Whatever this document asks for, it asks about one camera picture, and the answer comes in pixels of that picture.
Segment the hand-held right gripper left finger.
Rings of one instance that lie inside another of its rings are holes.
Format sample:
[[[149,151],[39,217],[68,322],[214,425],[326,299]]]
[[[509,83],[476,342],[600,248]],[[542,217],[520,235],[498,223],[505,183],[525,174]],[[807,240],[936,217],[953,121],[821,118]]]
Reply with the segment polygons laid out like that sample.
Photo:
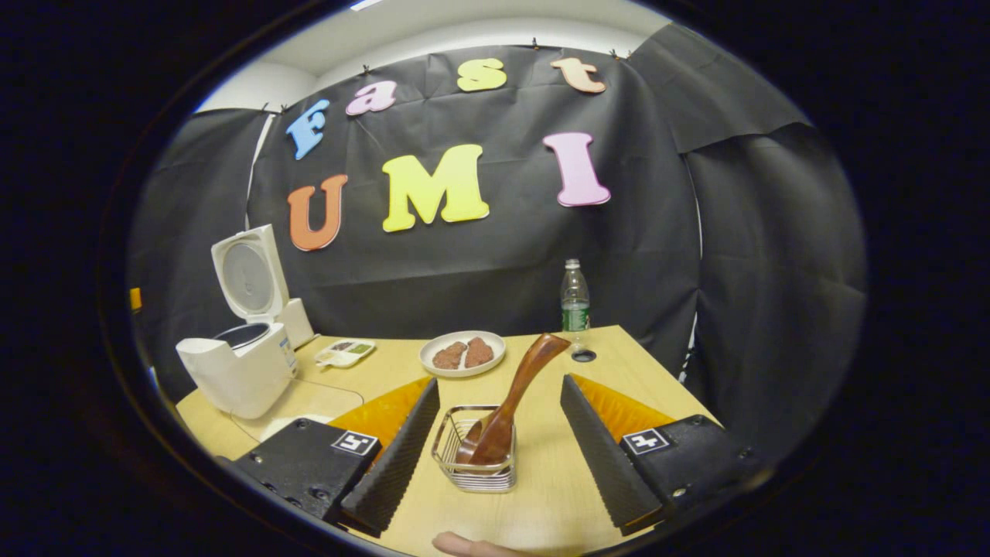
[[[389,528],[439,411],[435,378],[393,389],[330,424],[296,417],[230,462],[244,482],[320,521]]]

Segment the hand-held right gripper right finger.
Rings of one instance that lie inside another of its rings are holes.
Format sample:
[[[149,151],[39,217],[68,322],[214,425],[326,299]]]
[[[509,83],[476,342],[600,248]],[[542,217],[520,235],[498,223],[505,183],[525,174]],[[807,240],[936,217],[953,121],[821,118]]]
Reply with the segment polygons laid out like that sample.
[[[623,535],[690,521],[766,470],[760,452],[707,416],[672,419],[578,374],[563,378],[560,405]]]

